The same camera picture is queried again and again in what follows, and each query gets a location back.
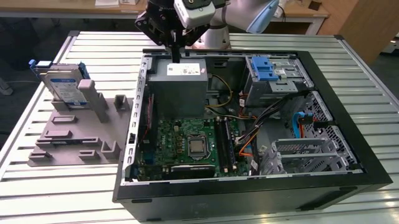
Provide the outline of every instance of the aluminum extrusion table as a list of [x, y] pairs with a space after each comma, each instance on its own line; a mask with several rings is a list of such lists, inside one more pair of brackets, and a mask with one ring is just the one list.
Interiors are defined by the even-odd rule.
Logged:
[[[183, 223], [398, 223], [399, 102], [346, 41], [334, 36], [231, 34], [231, 44], [234, 49], [312, 52], [394, 183], [325, 210]], [[55, 62], [83, 61], [105, 96], [131, 97], [143, 48], [161, 48], [143, 33], [71, 32]], [[42, 83], [0, 152], [2, 223], [137, 223], [123, 206], [113, 203], [117, 164], [35, 168], [27, 165], [51, 115], [51, 99]]]

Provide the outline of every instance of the blue cable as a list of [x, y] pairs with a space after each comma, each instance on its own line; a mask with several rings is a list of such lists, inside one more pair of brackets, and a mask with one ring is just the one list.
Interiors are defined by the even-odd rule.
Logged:
[[297, 112], [293, 116], [293, 129], [294, 129], [294, 135], [297, 138], [301, 138], [301, 130], [298, 126], [298, 119], [304, 118], [305, 116], [314, 116], [314, 113], [304, 113], [304, 112]]

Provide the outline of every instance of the yellow wire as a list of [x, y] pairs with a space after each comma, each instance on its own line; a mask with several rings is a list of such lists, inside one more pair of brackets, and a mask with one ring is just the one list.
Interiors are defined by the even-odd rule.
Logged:
[[218, 105], [206, 105], [206, 107], [222, 107], [226, 104], [229, 104], [231, 102], [231, 99], [233, 99], [233, 90], [231, 90], [230, 85], [227, 84], [227, 82], [223, 80], [223, 78], [221, 76], [218, 76], [218, 75], [214, 75], [214, 76], [218, 77], [221, 79], [221, 81], [225, 83], [225, 85], [227, 86], [229, 91], [230, 91], [230, 98], [229, 98], [229, 101], [226, 103], [218, 104]]

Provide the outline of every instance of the power supply label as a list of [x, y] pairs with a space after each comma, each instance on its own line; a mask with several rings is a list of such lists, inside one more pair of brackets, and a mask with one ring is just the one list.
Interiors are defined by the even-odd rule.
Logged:
[[169, 64], [169, 76], [199, 76], [201, 64], [199, 63], [171, 63]]

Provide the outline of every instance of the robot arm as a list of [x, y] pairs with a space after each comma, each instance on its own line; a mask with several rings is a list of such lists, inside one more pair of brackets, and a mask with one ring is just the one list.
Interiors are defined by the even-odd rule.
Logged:
[[146, 12], [137, 19], [137, 27], [181, 62], [181, 48], [191, 46], [210, 28], [217, 8], [227, 0], [149, 0]]
[[[279, 0], [149, 0], [135, 24], [159, 46], [166, 46], [173, 62], [179, 63], [181, 49], [193, 46], [209, 29], [225, 27], [214, 23], [262, 33], [278, 3]], [[207, 39], [218, 40], [215, 35], [218, 32], [209, 32]]]

